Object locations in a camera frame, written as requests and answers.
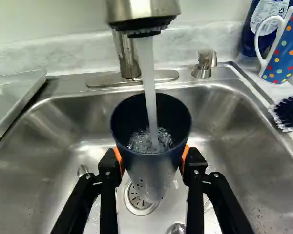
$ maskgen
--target water stream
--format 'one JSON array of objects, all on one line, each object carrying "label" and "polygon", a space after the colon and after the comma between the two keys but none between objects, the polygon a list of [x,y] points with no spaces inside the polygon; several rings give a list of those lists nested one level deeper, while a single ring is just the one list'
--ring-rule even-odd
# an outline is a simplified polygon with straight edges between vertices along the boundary
[{"label": "water stream", "polygon": [[150,123],[151,142],[153,148],[159,147],[156,114],[155,73],[153,58],[153,37],[136,39],[138,60],[146,96],[146,108]]},{"label": "water stream", "polygon": [[155,73],[153,59],[153,37],[136,38],[138,60],[146,97],[146,108],[149,127],[134,132],[128,148],[139,153],[161,153],[172,148],[170,133],[157,125]]}]

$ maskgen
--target brush bristles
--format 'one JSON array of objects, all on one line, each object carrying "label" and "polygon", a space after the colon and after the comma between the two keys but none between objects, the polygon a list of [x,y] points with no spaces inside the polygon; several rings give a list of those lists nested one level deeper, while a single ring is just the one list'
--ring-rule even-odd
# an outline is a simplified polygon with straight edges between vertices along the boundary
[{"label": "brush bristles", "polygon": [[293,96],[275,103],[268,111],[283,132],[293,131]]}]

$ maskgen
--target dish soap bottle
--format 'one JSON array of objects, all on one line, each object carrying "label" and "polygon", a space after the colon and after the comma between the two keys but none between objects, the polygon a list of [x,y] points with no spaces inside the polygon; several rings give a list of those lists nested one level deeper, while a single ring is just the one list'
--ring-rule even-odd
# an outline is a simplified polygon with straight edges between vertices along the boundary
[{"label": "dish soap bottle", "polygon": [[[260,23],[269,16],[280,15],[285,17],[290,6],[293,6],[293,0],[253,0],[243,26],[240,53],[247,57],[256,57],[254,38]],[[277,20],[272,20],[264,25],[258,41],[261,54],[272,45],[277,28]]]}]

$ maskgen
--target sink basin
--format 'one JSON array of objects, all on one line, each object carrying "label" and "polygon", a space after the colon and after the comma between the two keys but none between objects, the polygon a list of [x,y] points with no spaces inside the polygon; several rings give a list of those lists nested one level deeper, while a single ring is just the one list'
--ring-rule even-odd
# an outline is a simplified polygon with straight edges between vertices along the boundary
[{"label": "sink basin", "polygon": [[[179,79],[157,84],[157,91],[190,110],[188,145],[208,161],[207,172],[226,176],[256,233],[293,234],[292,139],[273,126],[232,65],[215,68],[204,81],[191,76],[191,67],[173,69]],[[0,141],[0,234],[50,233],[78,181],[78,167],[97,174],[98,162],[115,145],[109,130],[113,109],[142,91],[141,85],[90,89],[79,76],[50,80]],[[179,172],[165,198],[145,216],[124,204],[128,183],[125,174],[117,189],[121,234],[164,234],[185,222],[187,188]],[[99,231],[99,204],[100,197],[85,234]],[[221,233],[213,209],[206,209],[205,230]]]}]

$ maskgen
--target wall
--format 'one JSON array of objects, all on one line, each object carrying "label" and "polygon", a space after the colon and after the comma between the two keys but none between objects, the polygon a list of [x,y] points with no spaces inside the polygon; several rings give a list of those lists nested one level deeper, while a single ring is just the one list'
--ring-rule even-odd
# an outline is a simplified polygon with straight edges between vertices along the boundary
[{"label": "wall", "polygon": [[[174,25],[244,20],[251,0],[180,0]],[[105,0],[0,0],[0,44],[107,29]]]}]

